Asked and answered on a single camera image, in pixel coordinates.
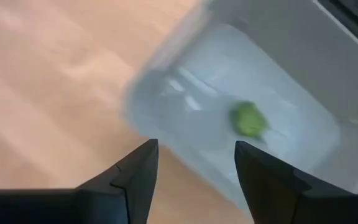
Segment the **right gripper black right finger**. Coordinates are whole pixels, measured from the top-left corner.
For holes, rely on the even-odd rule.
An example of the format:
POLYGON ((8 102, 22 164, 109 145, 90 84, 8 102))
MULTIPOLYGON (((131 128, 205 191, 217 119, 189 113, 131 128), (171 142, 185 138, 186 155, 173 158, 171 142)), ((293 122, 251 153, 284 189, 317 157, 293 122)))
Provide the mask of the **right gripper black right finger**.
POLYGON ((358 194, 245 141, 236 142, 234 160, 254 223, 358 223, 358 194))

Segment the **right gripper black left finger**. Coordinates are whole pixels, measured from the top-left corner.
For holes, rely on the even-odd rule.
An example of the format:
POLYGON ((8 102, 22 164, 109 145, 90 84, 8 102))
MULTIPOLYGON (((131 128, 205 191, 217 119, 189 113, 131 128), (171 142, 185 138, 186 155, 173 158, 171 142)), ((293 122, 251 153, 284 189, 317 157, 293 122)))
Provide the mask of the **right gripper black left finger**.
POLYGON ((0 190, 0 223, 147 223, 157 174, 149 139, 75 188, 0 190))

